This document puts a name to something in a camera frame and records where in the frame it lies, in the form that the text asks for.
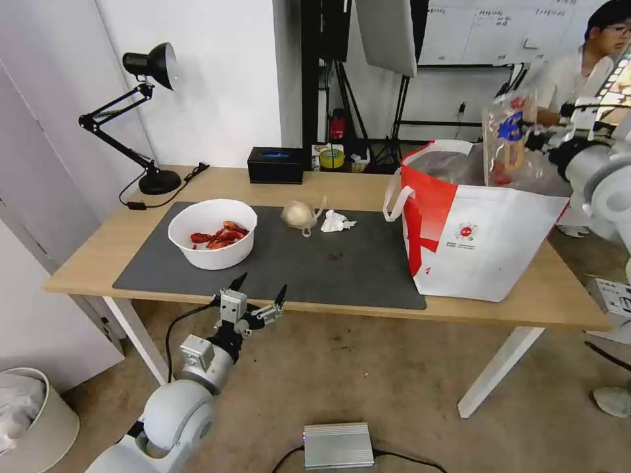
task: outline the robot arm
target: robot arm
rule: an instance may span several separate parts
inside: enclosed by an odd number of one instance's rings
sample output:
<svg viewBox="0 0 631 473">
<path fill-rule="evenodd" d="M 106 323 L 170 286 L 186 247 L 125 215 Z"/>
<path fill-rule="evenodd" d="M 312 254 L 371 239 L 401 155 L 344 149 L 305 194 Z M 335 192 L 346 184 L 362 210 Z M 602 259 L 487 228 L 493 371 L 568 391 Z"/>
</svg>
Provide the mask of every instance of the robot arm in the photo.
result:
<svg viewBox="0 0 631 473">
<path fill-rule="evenodd" d="M 287 285 L 273 304 L 259 308 L 239 292 L 246 276 L 221 291 L 217 333 L 207 339 L 189 335 L 180 345 L 185 359 L 180 379 L 153 392 L 143 415 L 117 444 L 99 455 L 87 473 L 180 471 L 210 430 L 214 397 L 221 394 L 239 359 L 243 338 L 283 315 Z"/>
<path fill-rule="evenodd" d="M 599 99 L 582 97 L 565 107 L 567 126 L 523 124 L 522 131 L 526 147 L 547 154 L 571 184 L 572 209 L 587 215 L 595 234 L 623 243 L 631 253 L 631 143 L 618 130 L 610 138 L 595 138 L 599 107 Z M 626 276 L 631 282 L 631 259 Z"/>
</svg>

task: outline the lamp base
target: lamp base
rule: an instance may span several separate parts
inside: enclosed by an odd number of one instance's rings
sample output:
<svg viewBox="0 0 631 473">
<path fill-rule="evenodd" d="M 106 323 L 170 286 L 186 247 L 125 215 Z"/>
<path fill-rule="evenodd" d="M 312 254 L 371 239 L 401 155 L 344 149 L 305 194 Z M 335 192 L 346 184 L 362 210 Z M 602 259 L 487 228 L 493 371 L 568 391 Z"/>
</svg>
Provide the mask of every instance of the lamp base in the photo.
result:
<svg viewBox="0 0 631 473">
<path fill-rule="evenodd" d="M 158 169 L 157 172 L 150 172 L 143 176 L 138 182 L 138 189 L 143 194 L 160 195 L 176 190 L 180 184 L 182 180 L 176 172 Z"/>
</svg>

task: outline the concrete floor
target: concrete floor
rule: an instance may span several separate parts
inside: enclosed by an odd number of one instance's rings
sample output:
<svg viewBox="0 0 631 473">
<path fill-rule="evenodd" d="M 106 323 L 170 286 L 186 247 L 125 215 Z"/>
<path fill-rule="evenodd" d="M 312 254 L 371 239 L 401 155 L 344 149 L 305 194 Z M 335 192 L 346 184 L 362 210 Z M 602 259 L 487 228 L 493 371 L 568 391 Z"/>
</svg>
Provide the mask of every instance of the concrete floor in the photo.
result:
<svg viewBox="0 0 631 473">
<path fill-rule="evenodd" d="M 550 239 L 581 278 L 624 280 L 626 256 L 611 244 L 558 233 Z M 135 306 L 160 347 L 168 323 L 190 308 Z M 173 346 L 188 333 L 208 336 L 215 319 L 202 313 L 183 321 Z M 271 472 L 300 443 L 303 425 L 362 420 L 377 447 L 434 459 L 451 473 L 628 472 L 631 419 L 602 413 L 589 393 L 621 386 L 629 375 L 585 348 L 583 333 L 546 331 L 480 409 L 459 418 L 457 402 L 509 333 L 508 327 L 288 313 L 244 343 L 217 399 L 213 431 L 183 471 Z M 631 360 L 631 348 L 594 340 Z M 123 363 L 68 392 L 81 431 L 50 471 L 83 472 L 133 424 L 156 387 L 129 348 Z M 279 473 L 304 471 L 302 462 L 297 453 Z M 385 458 L 370 471 L 432 470 Z"/>
</svg>

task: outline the red and white bag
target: red and white bag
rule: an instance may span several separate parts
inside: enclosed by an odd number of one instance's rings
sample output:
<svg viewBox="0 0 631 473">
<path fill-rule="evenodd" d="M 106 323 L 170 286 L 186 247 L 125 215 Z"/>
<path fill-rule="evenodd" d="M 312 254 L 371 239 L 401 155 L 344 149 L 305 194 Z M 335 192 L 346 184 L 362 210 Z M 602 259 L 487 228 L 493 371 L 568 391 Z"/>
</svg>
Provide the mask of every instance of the red and white bag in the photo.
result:
<svg viewBox="0 0 631 473">
<path fill-rule="evenodd" d="M 406 156 L 388 184 L 383 215 L 387 221 L 403 215 L 409 268 L 420 294 L 499 302 L 526 270 L 568 199 L 451 184 L 408 166 L 429 152 L 466 156 L 471 147 L 465 141 L 433 141 Z M 401 192 L 388 213 L 399 180 Z"/>
</svg>

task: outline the lamp shade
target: lamp shade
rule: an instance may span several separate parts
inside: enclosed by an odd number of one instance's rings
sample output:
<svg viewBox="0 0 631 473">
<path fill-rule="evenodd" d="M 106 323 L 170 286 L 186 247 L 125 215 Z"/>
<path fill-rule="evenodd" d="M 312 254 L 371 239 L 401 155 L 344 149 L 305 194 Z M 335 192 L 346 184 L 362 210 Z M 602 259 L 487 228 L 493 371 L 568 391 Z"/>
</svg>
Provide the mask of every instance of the lamp shade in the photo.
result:
<svg viewBox="0 0 631 473">
<path fill-rule="evenodd" d="M 177 81 L 177 60 L 171 43 L 162 43 L 149 54 L 125 53 L 123 67 L 134 76 L 153 77 L 167 89 L 174 89 Z"/>
</svg>

